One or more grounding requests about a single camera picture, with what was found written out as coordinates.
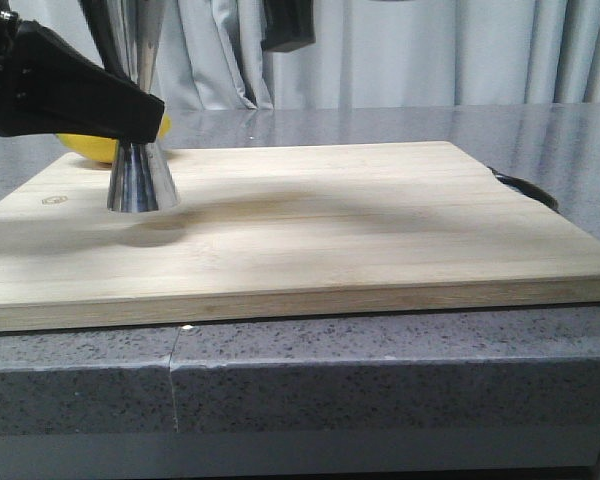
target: bamboo cutting board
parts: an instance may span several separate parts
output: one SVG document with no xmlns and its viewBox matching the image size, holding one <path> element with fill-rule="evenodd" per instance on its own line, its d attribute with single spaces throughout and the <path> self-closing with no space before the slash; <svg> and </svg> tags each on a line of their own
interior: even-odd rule
<svg viewBox="0 0 600 480">
<path fill-rule="evenodd" d="M 167 212 L 77 154 L 0 202 L 0 331 L 600 301 L 600 242 L 452 144 L 170 155 Z"/>
</svg>

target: lemon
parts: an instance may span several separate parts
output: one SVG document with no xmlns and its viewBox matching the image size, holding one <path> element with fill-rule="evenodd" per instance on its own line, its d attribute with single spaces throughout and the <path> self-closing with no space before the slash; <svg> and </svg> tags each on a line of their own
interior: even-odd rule
<svg viewBox="0 0 600 480">
<path fill-rule="evenodd" d="M 171 118 L 165 114 L 160 123 L 158 138 L 163 138 L 169 130 L 171 130 Z M 59 133 L 56 136 L 65 147 L 86 158 L 102 163 L 113 162 L 116 152 L 116 140 L 112 138 L 76 135 L 73 133 Z"/>
</svg>

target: curtain fold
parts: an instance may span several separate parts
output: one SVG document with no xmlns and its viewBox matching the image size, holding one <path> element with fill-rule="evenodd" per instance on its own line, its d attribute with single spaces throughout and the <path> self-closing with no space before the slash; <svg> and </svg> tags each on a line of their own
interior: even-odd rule
<svg viewBox="0 0 600 480">
<path fill-rule="evenodd" d="M 600 0 L 314 0 L 316 43 L 263 53 L 261 0 L 165 0 L 168 107 L 600 102 Z M 78 2 L 11 0 L 99 62 Z"/>
</svg>

